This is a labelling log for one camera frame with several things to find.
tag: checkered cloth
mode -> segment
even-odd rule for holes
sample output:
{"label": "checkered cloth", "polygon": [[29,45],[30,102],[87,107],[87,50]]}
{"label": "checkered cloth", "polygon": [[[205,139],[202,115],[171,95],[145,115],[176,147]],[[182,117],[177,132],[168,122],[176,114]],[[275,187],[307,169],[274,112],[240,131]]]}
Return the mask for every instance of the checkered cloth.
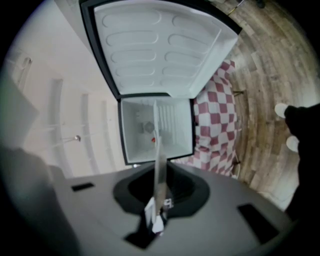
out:
{"label": "checkered cloth", "polygon": [[194,155],[173,162],[230,176],[237,136],[235,97],[229,82],[235,63],[225,60],[193,101]]}

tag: wooden floor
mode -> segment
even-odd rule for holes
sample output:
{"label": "wooden floor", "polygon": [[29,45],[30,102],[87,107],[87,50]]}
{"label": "wooden floor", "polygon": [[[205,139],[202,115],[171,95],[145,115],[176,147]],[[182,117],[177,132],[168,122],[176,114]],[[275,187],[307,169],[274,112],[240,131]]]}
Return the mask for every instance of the wooden floor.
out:
{"label": "wooden floor", "polygon": [[[228,13],[237,2],[214,5]],[[277,3],[259,9],[246,0],[230,17],[243,28],[230,54],[233,89],[246,90],[236,97],[239,179],[285,209],[298,185],[299,156],[287,148],[290,133],[274,107],[320,102],[318,62],[299,25]]]}

